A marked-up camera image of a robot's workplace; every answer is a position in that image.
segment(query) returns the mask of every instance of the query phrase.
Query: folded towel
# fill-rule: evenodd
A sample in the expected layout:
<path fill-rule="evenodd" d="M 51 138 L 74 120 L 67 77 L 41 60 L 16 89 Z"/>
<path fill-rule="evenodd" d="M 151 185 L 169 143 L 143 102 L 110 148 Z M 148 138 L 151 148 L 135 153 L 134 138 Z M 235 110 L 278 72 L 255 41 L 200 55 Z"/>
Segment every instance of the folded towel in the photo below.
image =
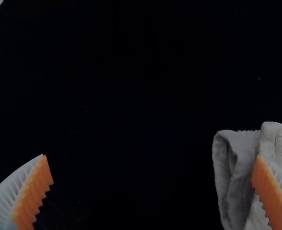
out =
<path fill-rule="evenodd" d="M 282 124 L 264 122 L 260 131 L 223 130 L 213 139 L 215 185 L 225 230 L 271 230 L 251 187 L 257 154 L 282 167 Z"/>

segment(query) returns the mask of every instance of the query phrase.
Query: black fabric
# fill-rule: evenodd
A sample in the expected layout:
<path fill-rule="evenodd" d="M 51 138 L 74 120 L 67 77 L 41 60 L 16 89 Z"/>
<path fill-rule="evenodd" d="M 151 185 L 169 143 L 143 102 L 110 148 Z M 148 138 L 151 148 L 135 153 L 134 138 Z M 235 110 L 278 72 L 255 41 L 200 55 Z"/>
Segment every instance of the black fabric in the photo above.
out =
<path fill-rule="evenodd" d="M 212 138 L 263 121 L 282 122 L 282 3 L 0 7 L 0 182 L 47 155 L 35 229 L 222 229 Z"/>

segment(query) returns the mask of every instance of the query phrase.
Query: cloth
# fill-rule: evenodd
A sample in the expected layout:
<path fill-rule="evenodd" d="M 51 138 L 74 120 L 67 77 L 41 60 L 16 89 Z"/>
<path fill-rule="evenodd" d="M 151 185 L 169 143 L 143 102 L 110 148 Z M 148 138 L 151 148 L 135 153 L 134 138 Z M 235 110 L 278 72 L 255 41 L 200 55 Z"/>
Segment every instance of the cloth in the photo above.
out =
<path fill-rule="evenodd" d="M 251 187 L 257 154 L 282 167 L 282 124 L 264 122 L 260 131 L 223 130 L 213 139 L 215 185 L 225 230 L 272 229 Z"/>

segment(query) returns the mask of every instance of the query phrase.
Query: dark surface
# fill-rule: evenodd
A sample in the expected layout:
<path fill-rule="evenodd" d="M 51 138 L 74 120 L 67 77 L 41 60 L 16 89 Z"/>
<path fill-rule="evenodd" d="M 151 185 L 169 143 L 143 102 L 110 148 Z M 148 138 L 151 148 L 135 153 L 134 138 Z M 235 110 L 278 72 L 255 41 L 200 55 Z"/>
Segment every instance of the dark surface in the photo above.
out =
<path fill-rule="evenodd" d="M 5 0 L 0 182 L 43 153 L 35 229 L 221 228 L 220 129 L 282 122 L 282 4 Z"/>

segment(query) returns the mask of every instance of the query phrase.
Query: white towel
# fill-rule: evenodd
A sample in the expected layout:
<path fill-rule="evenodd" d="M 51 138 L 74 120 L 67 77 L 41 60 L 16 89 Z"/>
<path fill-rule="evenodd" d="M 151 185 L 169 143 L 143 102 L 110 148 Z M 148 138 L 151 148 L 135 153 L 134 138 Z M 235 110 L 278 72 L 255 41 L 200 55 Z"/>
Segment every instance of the white towel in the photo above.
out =
<path fill-rule="evenodd" d="M 225 230 L 271 230 L 251 187 L 257 154 L 282 167 L 282 124 L 264 122 L 260 131 L 219 131 L 212 145 L 215 185 Z"/>

